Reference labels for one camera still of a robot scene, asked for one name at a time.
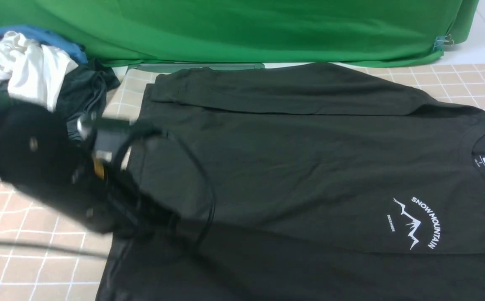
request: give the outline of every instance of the green fabric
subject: green fabric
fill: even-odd
[[[0,26],[29,23],[110,65],[140,62],[434,61],[478,0],[0,0]]]

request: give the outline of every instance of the blue cloth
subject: blue cloth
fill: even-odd
[[[9,31],[22,33],[30,40],[36,40],[44,45],[55,46],[65,51],[76,63],[87,64],[88,59],[83,51],[83,46],[70,42],[59,36],[57,33],[32,25],[13,25],[0,27],[0,40]]]

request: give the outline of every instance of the t-shirt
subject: t-shirt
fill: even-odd
[[[178,252],[168,238],[116,240],[100,296],[485,301],[485,111],[311,64],[159,76],[140,119],[207,170],[214,225],[163,267]],[[181,235],[200,232],[205,184],[177,144],[134,149],[130,170],[181,212]]]

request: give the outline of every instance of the wire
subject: wire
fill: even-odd
[[[184,143],[173,132],[164,130],[164,129],[159,128],[155,125],[147,126],[145,128],[145,130],[138,130],[138,131],[132,133],[127,138],[127,140],[123,143],[123,145],[120,147],[120,149],[118,149],[116,154],[114,155],[114,160],[112,161],[112,166],[114,166],[114,168],[121,168],[123,158],[127,154],[127,150],[133,144],[134,141],[137,141],[139,139],[147,139],[147,138],[150,138],[150,137],[153,137],[153,136],[160,136],[160,137],[167,138],[168,140],[174,141],[175,143],[177,143],[177,145],[179,145],[181,147],[181,149],[183,150],[185,155],[187,155],[187,157],[190,159],[190,161],[192,162],[192,164],[194,165],[194,167],[196,168],[196,170],[198,171],[198,173],[200,174],[200,176],[204,180],[204,182],[207,186],[208,202],[210,204],[209,210],[208,210],[207,221],[206,221],[204,227],[202,228],[202,230],[200,231],[200,234],[198,234],[198,237],[196,238],[194,243],[191,244],[191,246],[188,247],[181,255],[178,255],[178,256],[170,258],[170,259],[162,260],[162,261],[160,261],[156,264],[156,265],[169,265],[169,264],[172,264],[172,263],[177,263],[178,261],[181,261],[185,257],[193,255],[194,253],[197,252],[198,248],[201,246],[201,244],[203,243],[203,241],[207,237],[207,234],[210,231],[210,227],[212,227],[212,223],[214,221],[214,213],[216,212],[217,196],[216,196],[214,186],[212,184],[212,181],[211,181],[207,171],[205,170],[205,168],[201,164],[200,160],[195,156],[195,154],[192,152],[192,150],[187,146],[187,144]]]
[[[35,248],[41,250],[51,250],[61,253],[68,253],[73,255],[83,255],[88,257],[93,257],[96,259],[103,259],[106,260],[109,258],[108,255],[103,253],[91,252],[91,251],[81,251],[81,250],[74,250],[72,248],[66,248],[63,246],[51,246],[51,245],[43,245],[43,244],[36,244],[34,242],[13,242],[11,240],[0,240],[1,247],[21,247],[21,248]]]
[[[115,167],[121,168],[121,164],[123,161],[123,158],[127,152],[127,149],[131,146],[131,144],[136,141],[137,139],[144,139],[148,138],[154,135],[162,135],[172,141],[175,141],[183,152],[188,156],[188,158],[191,160],[192,164],[195,166],[197,169],[198,173],[204,180],[204,182],[207,185],[207,194],[208,194],[208,200],[209,200],[209,210],[208,210],[208,217],[207,221],[201,230],[200,234],[196,238],[195,242],[188,247],[185,252],[183,252],[181,255],[178,255],[172,259],[168,260],[163,260],[157,263],[157,265],[168,265],[171,263],[177,263],[181,259],[193,255],[195,252],[197,252],[198,248],[201,246],[202,242],[205,240],[207,237],[208,232],[210,231],[210,227],[212,226],[213,220],[214,220],[214,213],[216,211],[216,202],[217,202],[217,196],[216,192],[214,190],[214,186],[212,184],[212,181],[210,180],[210,177],[208,173],[206,172],[205,168],[203,165],[200,163],[200,160],[195,156],[195,154],[190,150],[190,148],[181,140],[179,137],[174,135],[172,132],[165,131],[159,128],[156,128],[152,126],[151,128],[147,129],[146,131],[140,131],[136,132],[134,135],[131,135],[129,139],[126,140],[124,145],[118,150],[116,153],[116,156],[114,157],[113,164]],[[11,240],[0,240],[0,247],[22,247],[22,248],[34,248],[34,249],[40,249],[40,250],[51,250],[51,251],[56,251],[56,252],[62,252],[62,253],[68,253],[72,255],[83,255],[83,256],[88,256],[92,257],[95,259],[101,259],[101,260],[116,260],[116,258],[112,258],[106,254],[102,253],[97,253],[97,252],[91,252],[91,251],[81,251],[81,250],[74,250],[72,248],[66,248],[63,246],[52,246],[52,245],[43,245],[43,244],[36,244],[34,242],[15,242]]]

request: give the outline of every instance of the beige grid mat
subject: beige grid mat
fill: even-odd
[[[357,70],[420,88],[444,102],[485,109],[485,64]],[[110,93],[106,116],[136,119],[145,85],[157,74],[127,73]],[[87,233],[72,221],[0,184],[0,239],[107,252],[110,236]],[[105,262],[56,252],[0,248],[0,301],[93,301]]]

